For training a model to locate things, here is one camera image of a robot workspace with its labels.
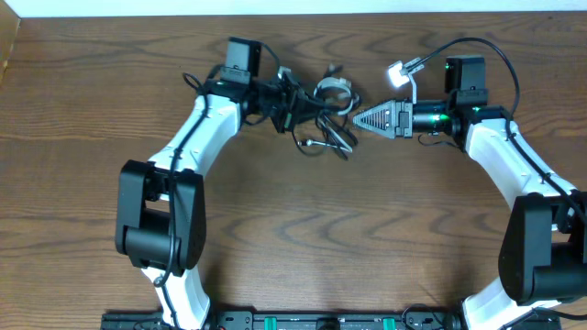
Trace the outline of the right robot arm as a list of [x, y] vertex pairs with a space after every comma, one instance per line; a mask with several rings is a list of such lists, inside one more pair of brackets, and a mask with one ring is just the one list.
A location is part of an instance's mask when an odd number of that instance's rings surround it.
[[498, 278], [464, 299], [444, 328], [544, 328], [562, 318], [556, 306], [586, 295], [586, 194], [551, 170], [503, 107], [488, 103], [482, 56], [448, 57], [445, 92], [444, 101], [391, 99], [352, 122], [390, 139], [451, 137], [487, 172], [511, 210]]

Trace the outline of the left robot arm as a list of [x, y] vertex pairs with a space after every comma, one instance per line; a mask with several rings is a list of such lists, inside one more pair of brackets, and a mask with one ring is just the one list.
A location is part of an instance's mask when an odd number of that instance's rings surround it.
[[349, 81], [330, 66], [313, 93], [289, 69], [278, 65], [260, 81], [260, 55], [266, 44], [232, 37], [226, 61], [204, 82], [185, 74], [194, 88], [194, 109], [172, 140], [146, 161], [130, 160], [119, 176], [116, 250], [150, 279], [171, 329], [203, 329], [211, 301], [197, 269], [205, 244], [205, 176], [220, 150], [246, 125], [248, 116], [270, 119], [278, 132], [328, 112], [345, 115], [324, 98], [353, 98]]

